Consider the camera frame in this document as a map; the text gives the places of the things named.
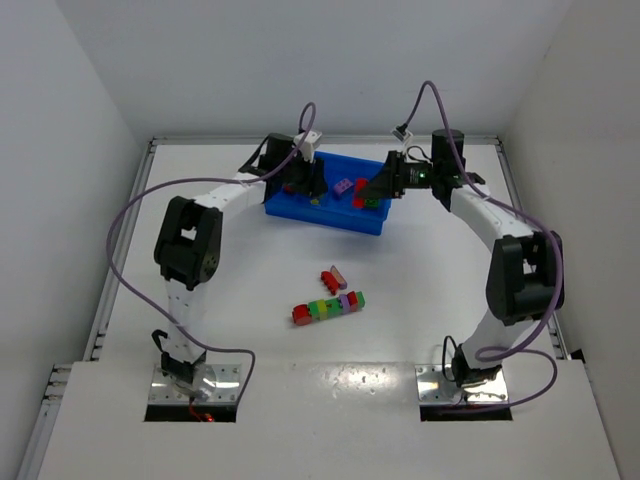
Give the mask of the red lime lego stack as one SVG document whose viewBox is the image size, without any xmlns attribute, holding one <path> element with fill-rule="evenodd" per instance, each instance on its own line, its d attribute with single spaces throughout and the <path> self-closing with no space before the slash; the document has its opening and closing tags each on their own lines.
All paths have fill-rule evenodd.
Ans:
<svg viewBox="0 0 640 480">
<path fill-rule="evenodd" d="M 346 279 L 335 265 L 328 270 L 323 270 L 320 273 L 320 279 L 331 295 L 336 295 L 348 286 Z"/>
</svg>

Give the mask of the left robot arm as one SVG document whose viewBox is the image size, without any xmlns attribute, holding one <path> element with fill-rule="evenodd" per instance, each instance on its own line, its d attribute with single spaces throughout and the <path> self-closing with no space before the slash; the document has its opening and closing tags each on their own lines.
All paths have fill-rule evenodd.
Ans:
<svg viewBox="0 0 640 480">
<path fill-rule="evenodd" d="M 229 184 L 193 198 L 170 200 L 154 249 L 168 297 L 171 317 L 166 332 L 153 338 L 161 350 L 162 373 L 178 391 L 202 397 L 206 353 L 202 333 L 208 282 L 220 264 L 223 222 L 269 200 L 282 188 L 322 193 L 324 167 L 314 159 L 322 134 L 294 137 L 270 134 L 232 177 Z"/>
</svg>

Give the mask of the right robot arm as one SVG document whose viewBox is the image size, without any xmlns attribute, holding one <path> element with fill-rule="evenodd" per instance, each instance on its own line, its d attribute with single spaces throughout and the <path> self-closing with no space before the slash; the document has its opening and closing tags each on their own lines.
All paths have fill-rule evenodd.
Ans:
<svg viewBox="0 0 640 480">
<path fill-rule="evenodd" d="M 467 171 L 464 140 L 459 130 L 440 129 L 432 133 L 426 160 L 390 151 L 381 170 L 357 194 L 369 201 L 428 190 L 489 250 L 486 314 L 456 346 L 450 364 L 449 379 L 458 387 L 494 379 L 504 359 L 526 351 L 535 339 L 534 334 L 520 337 L 529 325 L 542 329 L 564 302 L 560 236 L 493 198 L 484 179 Z"/>
</svg>

